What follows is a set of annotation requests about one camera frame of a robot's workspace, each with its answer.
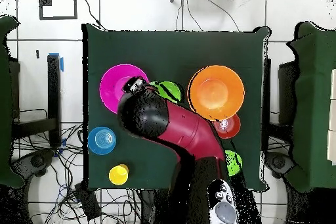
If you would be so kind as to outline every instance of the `yellow cup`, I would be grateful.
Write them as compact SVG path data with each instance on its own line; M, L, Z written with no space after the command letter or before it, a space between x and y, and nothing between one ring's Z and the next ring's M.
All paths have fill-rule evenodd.
M129 168L125 164L114 166L110 170L108 178L114 185L123 185L129 178Z

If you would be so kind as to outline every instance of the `blue bowl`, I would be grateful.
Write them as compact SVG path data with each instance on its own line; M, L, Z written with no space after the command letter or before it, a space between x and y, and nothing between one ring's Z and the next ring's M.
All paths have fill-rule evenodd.
M95 154L109 154L116 146L116 135L108 127L96 127L89 133L88 146Z

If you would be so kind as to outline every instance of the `white tile floor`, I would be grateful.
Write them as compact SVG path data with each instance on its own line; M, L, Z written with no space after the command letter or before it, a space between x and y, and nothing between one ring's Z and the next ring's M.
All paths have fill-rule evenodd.
M271 102L270 109L278 112L278 66L294 59L294 54L285 42L293 39L294 29L298 22L313 21L317 25L336 28L335 0L212 0L227 10L236 21L241 31L252 31L258 26L269 26L272 30L268 43L268 57L272 59L271 71ZM181 11L177 21L180 0L170 3L169 0L88 0L91 13L109 30L181 30ZM185 1L184 29L200 30L188 13ZM202 30L237 31L233 21L222 10L206 0L188 0L189 10ZM52 0L51 7L44 7L46 15L72 15L72 0ZM77 20L39 20L38 0L0 0L0 15L15 16L20 25L7 36L7 46L13 57L21 63L20 73L20 109L47 109L47 67L46 56L59 53L64 57L64 72L61 72L62 128L79 124L83 121L82 113L82 33L81 23L95 23L89 14L84 0L77 0ZM21 120L43 118L42 112L22 114ZM278 115L271 114L271 121L277 122ZM78 145L77 135L71 144ZM78 155L76 164L83 162ZM64 183L64 170L60 161L55 158L53 166L58 171L59 179ZM83 177L81 167L72 168L74 183ZM271 176L264 169L264 180L270 189L262 194L255 192L258 208L262 213L263 224L283 224L285 219L287 197L282 180ZM42 178L34 178L31 183L29 207L31 215L50 212L58 195L59 186L55 181L55 172L49 168ZM125 191L109 190L113 198L124 195ZM108 204L111 196L104 190L97 193L98 201L102 202L107 214L123 213L123 204ZM33 217L35 224L43 224L46 215ZM132 223L134 213L127 216ZM113 224L115 219L107 217L103 224ZM78 224L76 221L61 221L61 224Z

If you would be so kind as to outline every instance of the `black cable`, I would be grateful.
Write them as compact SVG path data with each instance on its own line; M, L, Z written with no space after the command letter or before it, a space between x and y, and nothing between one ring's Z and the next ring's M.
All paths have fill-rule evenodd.
M100 21L99 21L98 19L96 19L96 18L93 16L93 14L91 13L91 8L90 8L90 4L89 4L89 2L88 2L87 0L84 0L84 1L86 2L87 6L88 6L88 8L89 8L89 13L90 13L90 15L93 17L93 19L96 21L96 23L97 23L99 26L102 26L102 28L103 28L104 30L107 31L107 29L100 23Z
M176 17L176 28L175 28L175 31L177 30L177 20L179 19L179 13L180 13L180 8L182 7L182 0L180 0L180 7L178 8L178 11L177 11L177 17Z
M190 12L190 9L189 9L189 3L188 3L188 0L186 0L186 6L188 7L188 12L190 14L190 16L192 17L193 21L195 21L195 23L197 24L198 28L202 30L201 26L197 23L197 21L195 20L195 18L192 16L192 13Z
M276 146L276 147L274 147L274 148L268 148L267 150L274 150L274 149L276 149L276 148L286 148L286 147L288 147L288 146L290 146L290 145Z
M217 4L215 4L214 2L212 2L212 0L208 0L210 3L214 4L216 7L220 8L222 11L224 11L231 19L232 21L234 22L234 24L236 25L237 27L237 30L240 32L236 22L234 21L234 19L232 18L232 16L230 15L230 13L228 13L226 10L224 10L223 8L221 8L220 6L218 6Z
M48 113L45 109L41 109L41 108L38 108L38 109L29 109L29 110L21 110L21 112L30 112L30 111L44 111L45 112L45 117L48 118Z

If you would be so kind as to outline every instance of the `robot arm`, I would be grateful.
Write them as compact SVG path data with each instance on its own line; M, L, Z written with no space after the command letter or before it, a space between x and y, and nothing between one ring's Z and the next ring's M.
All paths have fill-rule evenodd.
M122 128L177 154L178 173L169 195L171 223L237 224L224 150L211 124L160 97L141 77L131 78L123 90L117 112Z

